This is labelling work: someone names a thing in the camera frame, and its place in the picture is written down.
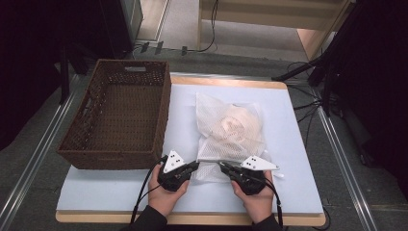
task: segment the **person's left hand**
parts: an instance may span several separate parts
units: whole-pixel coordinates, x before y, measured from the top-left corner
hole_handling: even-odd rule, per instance
[[[161,165],[156,165],[152,172],[152,177],[149,181],[148,188],[152,190],[159,186],[157,178],[159,176]],[[187,187],[190,181],[186,181],[181,185],[177,192],[170,192],[165,190],[163,187],[159,187],[156,190],[148,194],[148,204],[153,207],[163,216],[167,217],[171,211],[173,211],[178,199],[187,191]]]

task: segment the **wicker basket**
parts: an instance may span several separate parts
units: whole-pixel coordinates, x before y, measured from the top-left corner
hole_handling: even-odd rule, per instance
[[[99,60],[58,153],[79,169],[144,169],[162,156],[167,62]]]

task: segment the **hand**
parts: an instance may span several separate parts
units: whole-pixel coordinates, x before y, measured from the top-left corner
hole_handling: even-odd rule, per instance
[[[265,177],[272,181],[270,170],[265,172]],[[243,207],[254,223],[259,223],[272,215],[273,191],[270,188],[264,187],[258,194],[246,195],[237,182],[231,181],[231,185],[234,194],[242,200]]]
[[[152,190],[159,186],[157,182],[157,177],[160,172],[160,165],[154,167],[152,172],[152,178],[149,181],[148,188]],[[176,205],[178,199],[187,191],[187,186],[190,181],[186,181],[181,185],[180,189],[177,192],[170,192],[163,187],[159,187],[156,190],[149,193],[148,204],[161,213],[163,216],[167,217],[171,211],[173,211],[174,206]]]

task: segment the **white triangular marker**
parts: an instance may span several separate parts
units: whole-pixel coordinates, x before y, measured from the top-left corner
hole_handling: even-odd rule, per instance
[[[279,167],[257,156],[250,156],[241,163],[241,167],[251,170],[278,170]]]
[[[163,170],[164,173],[171,172],[178,167],[185,165],[183,158],[177,154],[176,151],[171,150],[168,154],[168,158],[166,161],[165,169]]]

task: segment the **sleeve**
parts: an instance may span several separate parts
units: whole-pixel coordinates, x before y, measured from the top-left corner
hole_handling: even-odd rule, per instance
[[[279,226],[273,215],[265,218],[259,223],[252,224],[253,231],[281,231],[282,228]]]
[[[132,225],[128,225],[120,231],[159,231],[165,229],[166,225],[166,217],[147,205]]]

